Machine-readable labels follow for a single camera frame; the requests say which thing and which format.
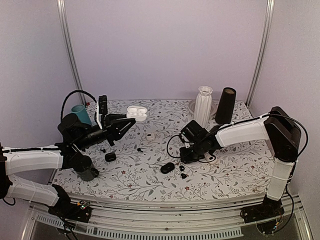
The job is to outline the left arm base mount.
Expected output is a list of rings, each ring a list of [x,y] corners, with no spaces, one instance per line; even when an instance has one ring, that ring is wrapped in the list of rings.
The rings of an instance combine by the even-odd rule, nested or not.
[[[89,222],[92,214],[89,201],[71,203],[71,198],[61,186],[53,184],[52,187],[57,191],[58,201],[54,206],[48,207],[49,214],[82,223]]]

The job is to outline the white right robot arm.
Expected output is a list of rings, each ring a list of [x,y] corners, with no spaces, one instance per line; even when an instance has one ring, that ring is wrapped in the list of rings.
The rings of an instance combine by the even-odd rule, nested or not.
[[[247,120],[219,124],[206,130],[195,120],[189,122],[178,135],[189,146],[179,150],[184,164],[204,159],[231,145],[252,141],[265,141],[275,160],[274,170],[266,192],[266,200],[259,206],[262,218],[269,218],[278,210],[278,203],[287,183],[290,181],[295,163],[299,157],[302,136],[298,123],[289,117],[281,107],[275,106],[270,112]]]

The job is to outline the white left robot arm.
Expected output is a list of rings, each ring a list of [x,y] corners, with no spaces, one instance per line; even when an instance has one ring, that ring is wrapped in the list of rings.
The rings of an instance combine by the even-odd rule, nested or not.
[[[44,185],[16,176],[17,173],[54,169],[73,169],[85,182],[99,176],[91,158],[83,151],[108,141],[110,146],[120,140],[136,123],[135,118],[124,114],[107,114],[102,126],[91,126],[79,120],[74,113],[62,118],[58,130],[63,141],[46,147],[0,149],[0,197],[17,198],[42,203],[55,209],[63,216],[74,213],[74,205],[68,194],[56,184]]]

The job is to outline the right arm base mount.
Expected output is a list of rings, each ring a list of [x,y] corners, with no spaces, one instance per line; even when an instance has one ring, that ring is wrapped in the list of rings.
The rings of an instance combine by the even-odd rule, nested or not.
[[[285,213],[282,200],[273,200],[265,194],[262,203],[243,207],[240,211],[240,217],[245,223],[266,220]]]

